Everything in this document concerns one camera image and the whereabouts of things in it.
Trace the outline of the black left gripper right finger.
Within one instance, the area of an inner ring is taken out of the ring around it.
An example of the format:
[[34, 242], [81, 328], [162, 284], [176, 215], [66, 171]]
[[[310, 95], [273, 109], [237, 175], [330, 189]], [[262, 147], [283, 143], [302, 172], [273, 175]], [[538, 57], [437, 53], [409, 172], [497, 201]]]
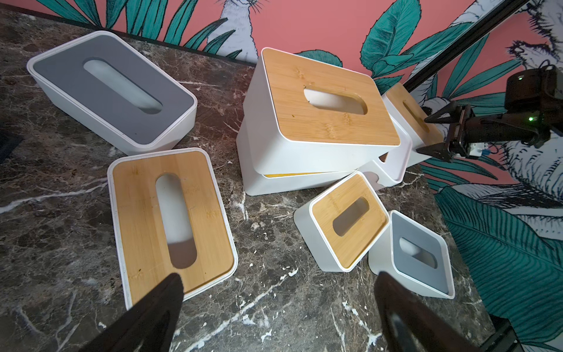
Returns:
[[416, 351], [415, 340], [426, 351], [479, 350], [389, 273], [378, 274], [374, 293], [390, 351]]

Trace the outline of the large white box bamboo lid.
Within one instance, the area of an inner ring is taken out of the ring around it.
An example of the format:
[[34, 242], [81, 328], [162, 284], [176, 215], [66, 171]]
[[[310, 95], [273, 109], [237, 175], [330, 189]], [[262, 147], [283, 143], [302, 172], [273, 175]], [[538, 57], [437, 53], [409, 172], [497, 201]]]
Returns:
[[[320, 109], [307, 89], [350, 98], [361, 110]], [[252, 166], [262, 175], [352, 171], [400, 145], [369, 76], [274, 48], [261, 51], [243, 111]]]

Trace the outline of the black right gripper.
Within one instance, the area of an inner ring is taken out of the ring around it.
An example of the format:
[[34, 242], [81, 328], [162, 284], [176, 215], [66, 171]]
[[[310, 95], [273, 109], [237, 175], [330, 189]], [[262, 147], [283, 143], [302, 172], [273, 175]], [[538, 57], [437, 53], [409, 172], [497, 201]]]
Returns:
[[511, 142], [539, 148], [550, 139], [550, 128], [539, 111], [513, 112], [477, 117], [472, 107], [452, 101], [425, 118], [427, 124], [458, 123], [455, 140], [416, 149], [441, 161], [451, 162], [456, 154], [471, 158], [472, 145]]

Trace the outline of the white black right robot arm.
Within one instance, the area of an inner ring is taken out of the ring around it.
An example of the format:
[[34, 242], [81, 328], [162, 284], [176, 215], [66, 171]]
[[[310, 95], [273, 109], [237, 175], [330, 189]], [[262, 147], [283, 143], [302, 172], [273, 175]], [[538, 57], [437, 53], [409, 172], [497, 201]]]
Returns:
[[478, 117], [469, 103], [452, 101], [425, 118], [447, 124], [443, 142], [416, 152], [450, 162], [456, 155], [477, 159], [484, 143], [519, 141], [542, 147], [552, 133], [562, 135], [562, 72], [555, 65], [515, 73], [507, 80], [505, 113]]

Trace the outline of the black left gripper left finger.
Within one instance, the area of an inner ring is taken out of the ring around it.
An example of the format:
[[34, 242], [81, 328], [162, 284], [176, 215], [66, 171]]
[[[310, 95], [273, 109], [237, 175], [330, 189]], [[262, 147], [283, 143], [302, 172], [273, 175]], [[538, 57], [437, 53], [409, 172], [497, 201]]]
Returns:
[[183, 283], [172, 273], [82, 351], [168, 351], [181, 306]]

